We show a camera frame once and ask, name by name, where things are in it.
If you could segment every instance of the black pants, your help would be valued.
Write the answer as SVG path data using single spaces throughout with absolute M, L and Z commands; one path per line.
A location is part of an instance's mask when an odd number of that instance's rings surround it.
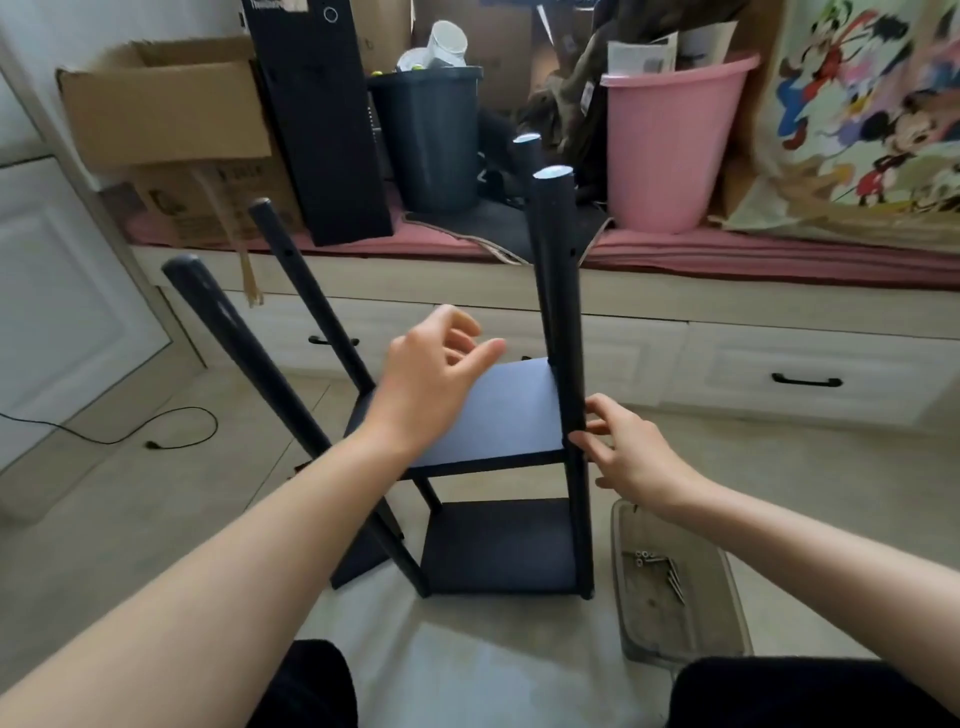
M 328 642 L 295 642 L 251 728 L 355 728 L 347 661 Z M 880 662 L 802 657 L 707 658 L 686 667 L 670 697 L 669 728 L 708 726 L 951 726 L 960 721 Z
M 707 658 L 670 696 L 669 728 L 690 726 L 957 726 L 896 670 L 867 660 Z

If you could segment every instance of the left hand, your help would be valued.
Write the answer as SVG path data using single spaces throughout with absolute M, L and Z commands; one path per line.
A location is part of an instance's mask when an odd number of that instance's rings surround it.
M 507 349 L 503 339 L 477 344 L 473 318 L 442 305 L 394 339 L 362 429 L 411 460 L 456 421 L 470 388 Z

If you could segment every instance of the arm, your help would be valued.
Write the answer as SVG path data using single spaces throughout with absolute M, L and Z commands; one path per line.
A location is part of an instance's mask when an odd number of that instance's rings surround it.
M 0 725 L 244 725 L 366 517 L 503 353 L 479 333 L 443 306 L 396 339 L 356 432 L 14 686 Z
M 601 419 L 570 440 L 597 485 L 736 555 L 960 715 L 960 573 L 718 485 L 604 395 L 588 410 Z

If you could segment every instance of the plastic container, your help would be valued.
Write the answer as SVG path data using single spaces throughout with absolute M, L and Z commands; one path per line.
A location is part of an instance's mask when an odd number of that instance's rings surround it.
M 461 212 L 477 204 L 479 66 L 373 76 L 394 179 L 413 212 Z
M 753 54 L 707 68 L 604 75 L 607 195 L 620 228 L 684 232 L 707 212 Z
M 628 660 L 678 669 L 703 657 L 754 654 L 726 553 L 626 500 L 611 510 L 611 543 Z M 667 564 L 637 565 L 635 554 L 644 550 L 673 561 L 683 602 L 666 580 Z
M 426 43 L 427 68 L 443 68 L 447 65 L 466 65 L 467 34 L 459 25 L 449 20 L 438 20 L 430 29 Z

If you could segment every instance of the pink bucket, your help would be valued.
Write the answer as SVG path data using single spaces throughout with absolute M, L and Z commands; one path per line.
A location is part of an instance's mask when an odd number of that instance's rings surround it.
M 684 232 L 707 212 L 753 54 L 676 73 L 610 76 L 607 192 L 617 226 Z

